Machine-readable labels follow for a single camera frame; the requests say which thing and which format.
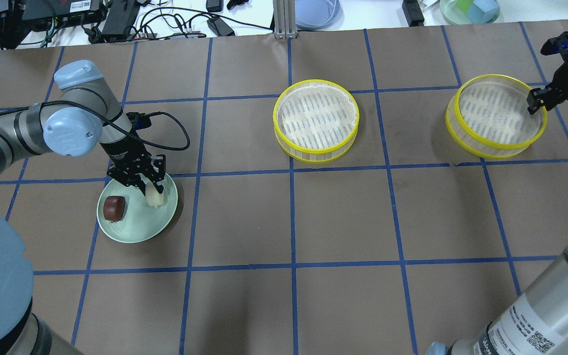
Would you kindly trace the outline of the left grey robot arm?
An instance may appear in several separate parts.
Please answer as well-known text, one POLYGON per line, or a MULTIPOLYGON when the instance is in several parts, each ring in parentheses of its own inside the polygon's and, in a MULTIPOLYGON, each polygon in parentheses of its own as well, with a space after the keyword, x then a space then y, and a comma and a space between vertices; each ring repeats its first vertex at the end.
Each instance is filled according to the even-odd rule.
MULTIPOLYGON (((164 155, 153 156, 96 64, 81 59, 56 70, 61 98, 0 112, 0 175, 19 160, 46 153, 79 157, 99 145, 107 175, 135 187, 152 206, 165 202, 164 155)), ((0 355, 78 355, 33 311, 34 270, 25 245, 0 216, 0 355)))

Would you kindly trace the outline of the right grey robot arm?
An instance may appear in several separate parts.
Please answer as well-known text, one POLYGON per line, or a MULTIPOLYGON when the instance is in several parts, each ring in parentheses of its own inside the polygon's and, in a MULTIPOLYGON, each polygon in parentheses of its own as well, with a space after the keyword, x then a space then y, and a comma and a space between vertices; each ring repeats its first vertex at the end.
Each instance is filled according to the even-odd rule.
MULTIPOLYGON (((546 113, 568 101, 568 32, 548 39, 544 56, 562 64, 543 88, 487 74, 463 84, 445 113, 460 147, 485 159, 508 158, 534 143, 546 128, 546 113)), ((568 355, 568 245, 500 316, 473 337, 451 345, 433 342, 428 355, 568 355)))

